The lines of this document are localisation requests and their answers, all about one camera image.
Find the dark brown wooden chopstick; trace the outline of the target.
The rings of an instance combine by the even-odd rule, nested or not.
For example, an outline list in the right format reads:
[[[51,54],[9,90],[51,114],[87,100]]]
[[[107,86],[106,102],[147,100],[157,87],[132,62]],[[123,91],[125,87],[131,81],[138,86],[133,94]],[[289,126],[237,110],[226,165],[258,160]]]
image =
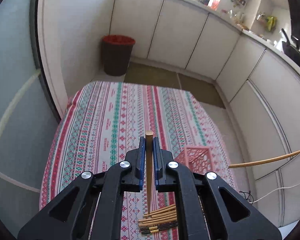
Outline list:
[[[146,186],[147,186],[147,213],[151,210],[152,172],[153,172],[153,131],[146,131]]]

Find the light bamboo chopstick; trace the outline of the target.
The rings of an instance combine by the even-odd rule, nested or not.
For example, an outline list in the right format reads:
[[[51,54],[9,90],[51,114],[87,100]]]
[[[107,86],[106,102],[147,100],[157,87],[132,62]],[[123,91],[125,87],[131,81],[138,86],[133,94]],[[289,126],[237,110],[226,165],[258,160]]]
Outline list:
[[[147,213],[147,214],[144,214],[143,216],[146,218],[146,217],[154,217],[155,215],[159,215],[159,214],[162,214],[162,213],[167,213],[167,212],[171,212],[175,210],[175,204],[172,204],[172,205],[169,205],[169,206],[166,206],[166,207],[162,207],[158,210],[155,210],[155,211],[152,211],[150,213]]]
[[[145,225],[145,226],[150,226],[150,225],[157,225],[157,224],[164,224],[164,223],[169,223],[176,221],[177,217],[172,216],[172,217],[167,217],[167,218],[162,218],[162,219],[155,219],[155,220],[150,220],[147,222],[142,222],[140,225]]]
[[[294,157],[298,154],[300,154],[300,150],[289,153],[289,154],[281,155],[281,156],[278,156],[278,157],[274,157],[274,158],[269,158],[269,159],[264,159],[264,160],[259,160],[259,161],[252,161],[252,162],[248,162],[248,163],[231,164],[231,165],[228,166],[228,168],[240,168],[240,167],[263,165],[263,164],[273,163],[273,162],[276,162],[276,161],[287,159],[287,158],[290,158],[290,157]]]
[[[167,212],[167,213],[161,213],[158,215],[154,215],[151,218],[141,219],[141,220],[139,220],[139,222],[140,223],[150,223],[150,222],[157,221],[157,220],[158,221],[169,220],[176,216],[177,216],[176,211],[173,211],[173,212]]]
[[[173,210],[171,212],[167,212],[167,213],[162,213],[162,214],[159,214],[159,215],[155,215],[154,217],[150,217],[150,219],[161,219],[161,218],[164,218],[164,217],[175,216],[176,214],[177,214],[177,212],[176,212],[176,208],[175,208],[175,210]]]

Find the pink perforated utensil basket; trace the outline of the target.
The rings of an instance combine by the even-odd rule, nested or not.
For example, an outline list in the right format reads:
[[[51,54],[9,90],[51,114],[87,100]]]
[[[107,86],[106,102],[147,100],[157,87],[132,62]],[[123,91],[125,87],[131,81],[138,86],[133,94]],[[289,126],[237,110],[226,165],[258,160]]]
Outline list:
[[[194,173],[206,174],[206,172],[214,171],[211,151],[208,146],[185,145],[174,160],[187,166]]]

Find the patterned red green tablecloth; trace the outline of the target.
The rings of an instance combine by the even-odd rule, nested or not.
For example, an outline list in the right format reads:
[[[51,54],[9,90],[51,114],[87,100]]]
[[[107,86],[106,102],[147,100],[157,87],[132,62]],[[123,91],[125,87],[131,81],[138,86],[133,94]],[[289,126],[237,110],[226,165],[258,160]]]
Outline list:
[[[152,131],[174,157],[185,146],[208,146],[216,172],[236,187],[229,155],[207,111],[185,90],[121,82],[95,81],[69,99],[47,159],[40,207],[44,207],[84,171],[101,173],[138,148]]]

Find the black gold-tipped chopstick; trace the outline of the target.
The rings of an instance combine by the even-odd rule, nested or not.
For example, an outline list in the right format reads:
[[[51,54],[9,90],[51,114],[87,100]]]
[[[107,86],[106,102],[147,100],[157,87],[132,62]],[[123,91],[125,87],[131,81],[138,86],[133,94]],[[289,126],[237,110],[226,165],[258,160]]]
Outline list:
[[[141,227],[141,231],[154,231],[154,230],[161,230],[161,229],[170,229],[173,227],[176,227],[178,225],[177,221],[174,222],[169,222],[169,223],[164,223],[160,225],[155,225],[155,226],[149,226],[149,227]]]
[[[157,233],[157,232],[161,232],[161,231],[165,231],[165,230],[169,230],[169,229],[161,229],[161,230],[154,230],[154,231],[141,231],[140,230],[140,232],[142,235],[149,235],[149,234],[153,234],[153,233]]]

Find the red-lined brown trash bin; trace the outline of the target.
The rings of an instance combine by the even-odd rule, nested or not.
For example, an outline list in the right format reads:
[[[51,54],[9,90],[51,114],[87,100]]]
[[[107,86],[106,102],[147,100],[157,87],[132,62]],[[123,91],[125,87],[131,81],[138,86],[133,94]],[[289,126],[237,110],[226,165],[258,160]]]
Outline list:
[[[110,76],[125,75],[134,45],[135,40],[128,36],[104,36],[101,47],[104,72]]]

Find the black wok pan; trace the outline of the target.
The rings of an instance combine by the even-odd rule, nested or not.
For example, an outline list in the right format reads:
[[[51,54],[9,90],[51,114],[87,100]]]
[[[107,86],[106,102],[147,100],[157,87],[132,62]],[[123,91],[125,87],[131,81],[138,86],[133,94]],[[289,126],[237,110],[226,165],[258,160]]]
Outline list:
[[[288,38],[288,35],[283,28],[281,28],[280,32],[286,38],[286,41],[282,41],[283,52],[300,67],[299,39],[292,35],[291,39],[295,43],[295,45],[293,45],[290,42],[290,39]]]

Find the yellow snack bag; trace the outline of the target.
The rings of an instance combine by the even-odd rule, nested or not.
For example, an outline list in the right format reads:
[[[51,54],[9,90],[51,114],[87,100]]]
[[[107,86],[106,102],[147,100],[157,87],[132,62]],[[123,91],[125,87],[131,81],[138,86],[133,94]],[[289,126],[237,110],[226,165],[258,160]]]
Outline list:
[[[266,30],[268,32],[273,32],[276,28],[277,17],[276,16],[268,16],[266,18]]]

